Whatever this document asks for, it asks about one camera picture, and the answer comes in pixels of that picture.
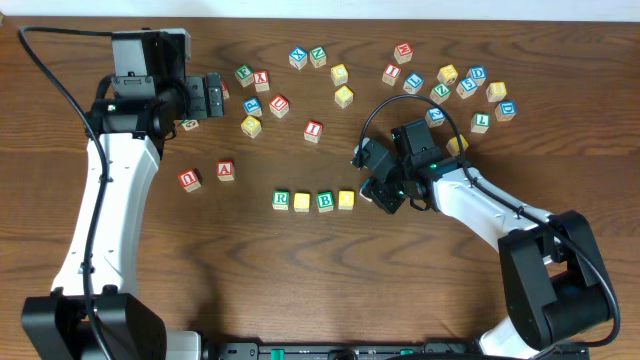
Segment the yellow o block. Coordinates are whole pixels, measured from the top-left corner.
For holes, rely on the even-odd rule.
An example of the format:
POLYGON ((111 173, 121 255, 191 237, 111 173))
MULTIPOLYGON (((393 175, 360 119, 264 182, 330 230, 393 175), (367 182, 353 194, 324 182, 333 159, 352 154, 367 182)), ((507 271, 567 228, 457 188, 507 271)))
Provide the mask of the yellow o block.
POLYGON ((341 190, 339 192, 338 208, 340 210, 352 210, 355 203, 353 191, 341 190))
POLYGON ((311 195, 309 193, 297 192, 293 199, 294 211, 308 213, 311 205, 311 195))

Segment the green B block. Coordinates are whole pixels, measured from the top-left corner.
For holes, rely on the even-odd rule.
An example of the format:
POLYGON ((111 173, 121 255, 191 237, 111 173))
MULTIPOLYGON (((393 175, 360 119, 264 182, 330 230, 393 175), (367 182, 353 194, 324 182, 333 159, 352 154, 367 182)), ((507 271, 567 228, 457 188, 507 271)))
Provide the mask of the green B block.
POLYGON ((321 192, 316 195, 316 204, 320 213, 334 210, 335 202, 331 192, 321 192))

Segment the yellow O block front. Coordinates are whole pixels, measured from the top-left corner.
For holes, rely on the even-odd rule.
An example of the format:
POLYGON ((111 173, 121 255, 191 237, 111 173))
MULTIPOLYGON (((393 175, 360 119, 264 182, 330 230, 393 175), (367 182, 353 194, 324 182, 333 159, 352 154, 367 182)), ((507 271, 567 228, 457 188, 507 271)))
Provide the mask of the yellow O block front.
POLYGON ((308 213, 311 205, 311 195, 309 193, 297 192, 293 199, 294 211, 308 213))

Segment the green R block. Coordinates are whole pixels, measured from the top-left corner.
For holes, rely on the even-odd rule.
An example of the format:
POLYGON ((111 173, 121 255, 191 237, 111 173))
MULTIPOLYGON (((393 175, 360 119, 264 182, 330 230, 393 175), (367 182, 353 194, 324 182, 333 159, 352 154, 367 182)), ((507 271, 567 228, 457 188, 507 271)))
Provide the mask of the green R block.
POLYGON ((272 195, 272 207, 274 210, 289 209, 290 194, 288 191, 276 190, 272 195))

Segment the blue T block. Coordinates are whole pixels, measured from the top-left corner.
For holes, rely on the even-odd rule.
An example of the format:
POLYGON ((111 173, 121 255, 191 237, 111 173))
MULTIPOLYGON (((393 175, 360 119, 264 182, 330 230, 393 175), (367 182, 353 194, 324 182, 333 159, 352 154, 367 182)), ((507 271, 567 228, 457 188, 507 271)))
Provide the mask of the blue T block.
POLYGON ((368 202, 371 202, 371 201, 372 201, 372 198, 371 198, 371 196, 369 195, 368 190, 366 189, 366 187, 365 187, 365 186, 362 186, 362 187, 360 188, 360 190, 359 190, 359 195, 360 195, 363 199, 365 199, 366 201, 368 201, 368 202))

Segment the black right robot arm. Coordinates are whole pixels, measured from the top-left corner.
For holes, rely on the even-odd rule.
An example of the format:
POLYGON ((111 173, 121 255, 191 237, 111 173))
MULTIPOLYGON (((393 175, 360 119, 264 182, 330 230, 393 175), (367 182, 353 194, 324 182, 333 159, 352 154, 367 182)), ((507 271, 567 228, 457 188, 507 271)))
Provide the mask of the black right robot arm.
POLYGON ((370 171, 361 194, 388 214, 404 201, 454 218, 499 255, 507 317, 477 341, 481 354, 534 358, 620 312, 590 224, 510 196, 458 156, 444 158, 427 123, 391 131, 396 147, 364 137, 352 163, 370 171))

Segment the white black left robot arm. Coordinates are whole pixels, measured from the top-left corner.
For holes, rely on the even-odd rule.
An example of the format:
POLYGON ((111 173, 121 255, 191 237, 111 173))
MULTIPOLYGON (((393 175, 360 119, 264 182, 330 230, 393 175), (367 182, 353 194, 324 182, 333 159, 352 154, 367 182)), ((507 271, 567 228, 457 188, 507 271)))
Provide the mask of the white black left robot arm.
POLYGON ((215 359, 195 331, 176 331, 137 298, 140 230, 165 138, 178 120, 224 114, 221 78, 104 78, 87 113, 88 171, 69 251, 47 296, 21 324, 43 359, 215 359))

